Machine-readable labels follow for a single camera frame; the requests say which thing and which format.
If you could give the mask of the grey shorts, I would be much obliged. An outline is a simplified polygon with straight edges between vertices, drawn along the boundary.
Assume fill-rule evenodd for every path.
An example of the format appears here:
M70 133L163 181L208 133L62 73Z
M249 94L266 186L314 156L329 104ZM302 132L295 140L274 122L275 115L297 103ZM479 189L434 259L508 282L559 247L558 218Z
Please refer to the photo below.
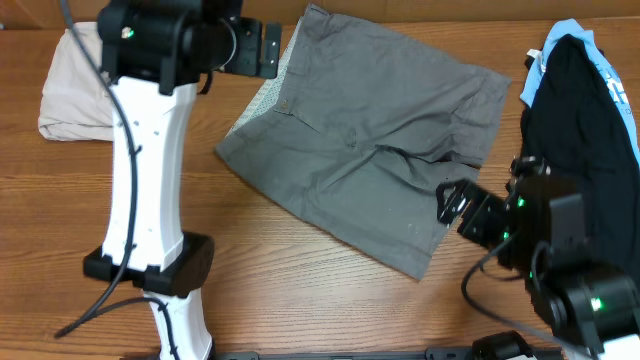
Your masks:
M437 187L475 179L510 79L309 6L283 83L217 155L278 205L414 279L446 234Z

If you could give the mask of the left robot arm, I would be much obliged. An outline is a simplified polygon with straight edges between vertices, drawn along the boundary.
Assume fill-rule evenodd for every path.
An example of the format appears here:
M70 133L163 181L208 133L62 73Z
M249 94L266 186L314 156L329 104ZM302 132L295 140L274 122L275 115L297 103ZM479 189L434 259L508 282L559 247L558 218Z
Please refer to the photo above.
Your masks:
M113 178L104 242L87 277L142 292L162 359L211 359L202 305L213 240L180 224L184 142L198 95L215 72L273 79L282 27L238 1L112 1L97 18L99 78L113 104Z

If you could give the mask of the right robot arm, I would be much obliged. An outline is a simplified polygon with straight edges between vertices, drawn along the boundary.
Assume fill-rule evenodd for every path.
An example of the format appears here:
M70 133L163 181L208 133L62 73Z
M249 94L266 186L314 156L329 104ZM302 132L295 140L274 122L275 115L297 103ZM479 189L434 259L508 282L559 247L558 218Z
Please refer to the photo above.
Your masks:
M577 359L638 350L639 290L619 267L591 255L584 202L574 181L533 156L514 159L510 172L504 198L466 178L439 184L436 217L445 226L456 224L459 235L488 252L465 274L463 293L471 277L495 259L524 282L535 313L550 330L500 316L470 295L465 301Z

